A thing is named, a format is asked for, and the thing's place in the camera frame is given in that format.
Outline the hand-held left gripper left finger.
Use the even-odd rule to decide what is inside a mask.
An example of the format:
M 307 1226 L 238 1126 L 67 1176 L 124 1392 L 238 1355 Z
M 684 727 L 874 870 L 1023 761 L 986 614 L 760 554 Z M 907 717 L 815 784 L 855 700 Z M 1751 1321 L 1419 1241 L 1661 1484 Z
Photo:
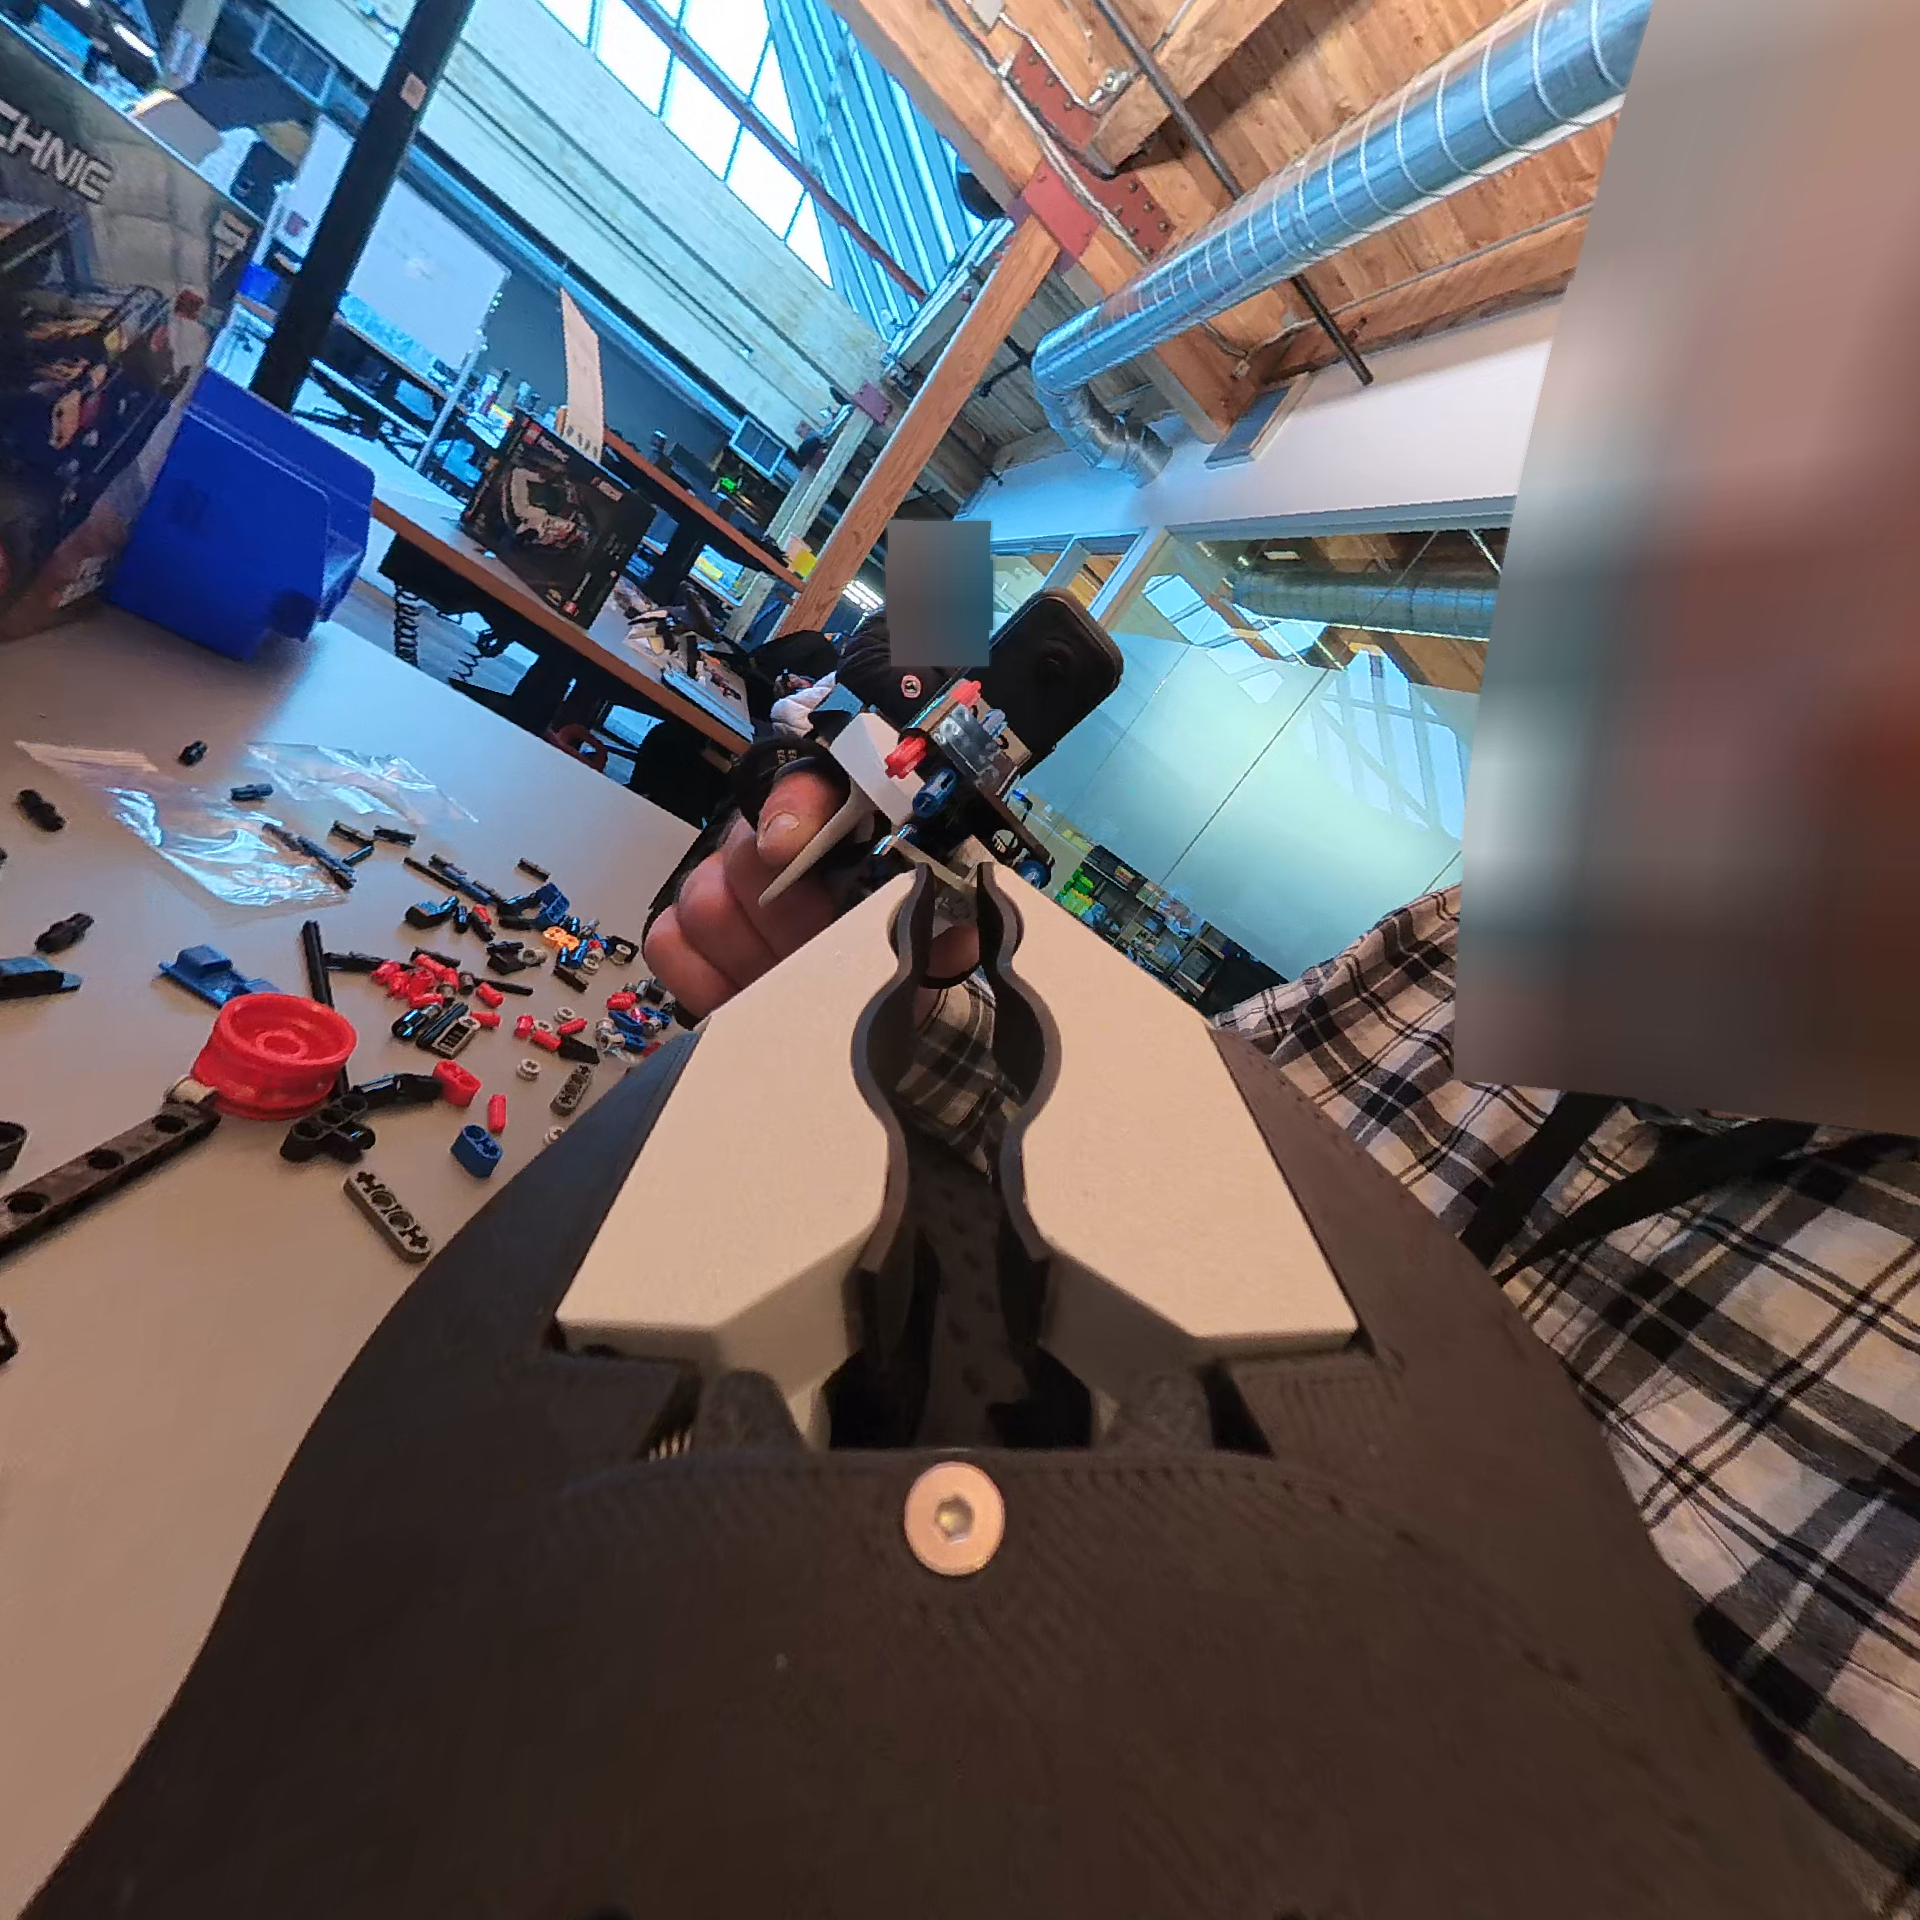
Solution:
M 901 1128 L 855 1063 L 928 877 L 889 877 L 717 1004 L 574 1269 L 555 1324 L 578 1355 L 759 1371 L 808 1444 L 859 1347 L 859 1280 Z

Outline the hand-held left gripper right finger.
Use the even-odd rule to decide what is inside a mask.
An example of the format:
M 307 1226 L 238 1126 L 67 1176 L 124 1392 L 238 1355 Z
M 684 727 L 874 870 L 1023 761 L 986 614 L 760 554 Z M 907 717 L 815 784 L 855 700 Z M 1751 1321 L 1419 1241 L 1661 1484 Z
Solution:
M 1325 1359 L 1356 1309 L 1220 1036 L 1029 881 L 981 877 L 997 1066 L 999 1444 L 1266 1444 L 1239 1361 Z

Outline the black beam assembly with pins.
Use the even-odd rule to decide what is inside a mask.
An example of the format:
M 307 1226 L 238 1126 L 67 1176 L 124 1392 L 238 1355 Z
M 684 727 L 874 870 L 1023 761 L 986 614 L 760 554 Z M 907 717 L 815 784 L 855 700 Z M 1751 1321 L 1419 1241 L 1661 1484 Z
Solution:
M 906 821 L 874 851 L 907 866 L 959 868 L 970 836 L 1015 833 L 1041 845 L 1015 815 L 1008 790 L 1029 750 L 1007 713 L 986 702 L 977 679 L 951 683 L 906 732 L 889 758 L 889 774 L 919 771 L 921 794 L 907 799 Z

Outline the person's right hand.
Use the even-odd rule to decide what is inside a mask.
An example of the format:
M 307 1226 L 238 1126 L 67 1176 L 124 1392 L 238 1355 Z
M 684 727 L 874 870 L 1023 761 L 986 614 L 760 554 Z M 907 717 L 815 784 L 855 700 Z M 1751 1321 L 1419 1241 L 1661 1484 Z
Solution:
M 836 856 L 790 877 L 850 795 L 853 780 L 823 753 L 769 749 L 748 758 L 744 790 L 702 830 L 640 938 L 640 958 L 687 1029 L 853 909 L 859 870 Z

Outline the pile of small pins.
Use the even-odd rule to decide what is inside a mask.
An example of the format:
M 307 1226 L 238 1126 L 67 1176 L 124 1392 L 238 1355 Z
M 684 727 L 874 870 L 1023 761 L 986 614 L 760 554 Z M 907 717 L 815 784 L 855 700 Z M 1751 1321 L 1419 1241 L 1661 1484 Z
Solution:
M 336 1013 L 357 1020 L 365 1057 L 628 1066 L 675 1030 L 638 943 L 528 863 L 497 891 L 440 851 L 375 851 L 313 918 Z

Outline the black T-shaped connector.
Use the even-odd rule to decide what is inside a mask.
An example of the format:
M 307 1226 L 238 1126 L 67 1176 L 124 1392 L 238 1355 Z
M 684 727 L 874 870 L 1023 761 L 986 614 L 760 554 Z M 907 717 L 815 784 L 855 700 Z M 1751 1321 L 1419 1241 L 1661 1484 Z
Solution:
M 440 1062 L 427 1075 L 396 1070 L 365 1085 L 352 1085 L 329 1098 L 318 1114 L 292 1123 L 292 1128 L 281 1136 L 281 1158 L 293 1165 L 318 1158 L 357 1165 L 375 1146 L 371 1118 L 409 1114 L 420 1108 L 468 1110 L 476 1090 L 481 1081 L 455 1062 Z

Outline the toy car set box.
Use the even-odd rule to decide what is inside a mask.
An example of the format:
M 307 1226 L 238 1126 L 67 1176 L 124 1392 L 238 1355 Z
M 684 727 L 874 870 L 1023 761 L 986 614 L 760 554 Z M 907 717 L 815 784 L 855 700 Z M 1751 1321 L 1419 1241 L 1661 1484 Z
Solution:
M 461 513 L 461 529 L 544 606 L 592 627 L 652 515 L 644 494 L 534 415 L 516 410 Z

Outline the large red wheel rim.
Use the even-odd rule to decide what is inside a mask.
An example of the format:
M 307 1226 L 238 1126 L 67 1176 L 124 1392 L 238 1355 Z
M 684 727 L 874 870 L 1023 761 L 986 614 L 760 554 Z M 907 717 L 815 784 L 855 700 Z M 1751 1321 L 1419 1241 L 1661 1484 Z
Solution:
M 336 1090 L 357 1051 L 357 1029 L 336 1010 L 285 993 L 227 998 L 190 1063 L 190 1081 L 226 1118 L 299 1121 Z

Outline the wooden workbench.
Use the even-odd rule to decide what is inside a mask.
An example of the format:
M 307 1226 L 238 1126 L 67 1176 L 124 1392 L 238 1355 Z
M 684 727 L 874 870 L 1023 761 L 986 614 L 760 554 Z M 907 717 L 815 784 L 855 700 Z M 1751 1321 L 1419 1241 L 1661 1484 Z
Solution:
M 461 595 L 476 596 L 505 627 L 519 647 L 538 658 L 519 679 L 503 714 L 524 727 L 544 732 L 557 714 L 574 679 L 589 684 L 619 684 L 617 702 L 640 702 L 665 717 L 700 732 L 712 750 L 740 753 L 751 741 L 751 722 L 740 707 L 700 693 L 690 676 L 670 668 L 651 651 L 628 640 L 630 620 L 617 605 L 605 605 L 589 627 L 549 606 L 500 558 L 461 529 L 461 509 L 443 494 L 416 494 L 390 474 L 375 474 L 371 519 L 391 536 L 390 561 L 412 553 L 404 572 L 431 566 L 463 581 Z

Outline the person's plaid clothing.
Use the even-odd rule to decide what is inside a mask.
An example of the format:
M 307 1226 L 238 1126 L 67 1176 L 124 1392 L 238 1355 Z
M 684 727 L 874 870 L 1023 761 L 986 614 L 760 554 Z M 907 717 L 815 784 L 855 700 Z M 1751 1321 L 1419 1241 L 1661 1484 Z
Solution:
M 1451 1235 L 1564 1092 L 1452 1063 L 1461 888 L 1218 1016 Z M 1838 1846 L 1858 1916 L 1916 1916 L 1916 1140 L 1819 1126 L 1732 1182 L 1528 1258 L 1737 1118 L 1611 1101 L 1487 1254 L 1564 1366 L 1691 1629 Z

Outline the small clear plastic bag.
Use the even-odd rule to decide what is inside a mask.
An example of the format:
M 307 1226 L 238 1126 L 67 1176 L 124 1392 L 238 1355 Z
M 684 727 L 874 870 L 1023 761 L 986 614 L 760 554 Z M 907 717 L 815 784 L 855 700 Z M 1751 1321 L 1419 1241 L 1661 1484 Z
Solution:
M 26 739 L 15 749 L 87 794 L 183 881 L 235 909 L 345 898 L 375 851 L 476 821 L 403 753 L 252 741 L 180 764 L 135 749 Z

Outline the black nine-hole beam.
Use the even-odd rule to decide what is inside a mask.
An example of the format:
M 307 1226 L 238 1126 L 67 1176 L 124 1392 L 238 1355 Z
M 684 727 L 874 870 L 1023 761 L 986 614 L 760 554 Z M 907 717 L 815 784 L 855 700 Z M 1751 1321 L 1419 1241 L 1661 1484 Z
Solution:
M 218 1123 L 214 1090 L 198 1081 L 180 1081 L 138 1126 L 11 1189 L 3 1196 L 3 1261 L 176 1162 L 210 1140 Z

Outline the plain blue storage bin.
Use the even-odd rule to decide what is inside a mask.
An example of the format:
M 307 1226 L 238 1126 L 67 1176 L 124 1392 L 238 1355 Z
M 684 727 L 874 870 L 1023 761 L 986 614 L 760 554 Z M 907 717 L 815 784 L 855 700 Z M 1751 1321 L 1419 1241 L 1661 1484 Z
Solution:
M 365 561 L 375 469 L 201 371 L 104 602 L 226 658 L 307 640 Z

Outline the black pole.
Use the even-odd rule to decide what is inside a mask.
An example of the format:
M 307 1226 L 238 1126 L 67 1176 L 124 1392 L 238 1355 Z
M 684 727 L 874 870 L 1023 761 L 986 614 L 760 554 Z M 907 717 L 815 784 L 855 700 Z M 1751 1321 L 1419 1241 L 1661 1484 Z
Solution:
M 252 371 L 252 395 L 281 410 L 293 401 L 328 343 L 371 226 L 399 178 L 427 99 L 468 28 L 472 3 L 416 3 L 371 90 L 362 127 L 322 205 L 299 271 Z

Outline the black toy set box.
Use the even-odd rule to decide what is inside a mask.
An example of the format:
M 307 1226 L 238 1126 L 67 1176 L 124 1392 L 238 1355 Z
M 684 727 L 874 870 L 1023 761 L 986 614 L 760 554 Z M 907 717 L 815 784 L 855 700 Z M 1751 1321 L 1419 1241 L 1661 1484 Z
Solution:
M 112 578 L 255 218 L 3 27 L 3 640 Z

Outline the silver duct behind glass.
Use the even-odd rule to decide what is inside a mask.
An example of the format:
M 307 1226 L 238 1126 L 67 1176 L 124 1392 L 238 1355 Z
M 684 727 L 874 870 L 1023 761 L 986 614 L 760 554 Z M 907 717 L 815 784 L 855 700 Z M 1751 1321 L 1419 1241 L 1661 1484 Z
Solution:
M 1242 611 L 1322 627 L 1376 634 L 1488 640 L 1494 631 L 1498 581 L 1461 572 L 1243 572 L 1227 596 Z

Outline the blue ribbed bracket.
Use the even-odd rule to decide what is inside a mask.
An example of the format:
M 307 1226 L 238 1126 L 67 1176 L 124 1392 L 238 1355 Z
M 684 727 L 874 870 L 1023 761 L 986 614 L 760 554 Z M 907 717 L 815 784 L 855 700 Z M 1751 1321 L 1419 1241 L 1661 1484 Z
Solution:
M 270 980 L 246 973 L 226 951 L 210 943 L 180 947 L 176 958 L 157 962 L 157 973 L 211 1010 L 281 993 Z

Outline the silver ventilation duct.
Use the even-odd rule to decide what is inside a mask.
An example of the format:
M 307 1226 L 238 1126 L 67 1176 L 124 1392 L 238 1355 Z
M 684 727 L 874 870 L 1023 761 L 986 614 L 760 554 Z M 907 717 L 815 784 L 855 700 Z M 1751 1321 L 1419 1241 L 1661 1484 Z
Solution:
M 1051 430 L 1088 467 L 1137 487 L 1167 444 L 1092 386 L 1349 244 L 1506 173 L 1613 115 L 1648 3 L 1521 3 L 1361 118 L 1248 188 L 1096 307 L 1046 334 L 1031 383 Z

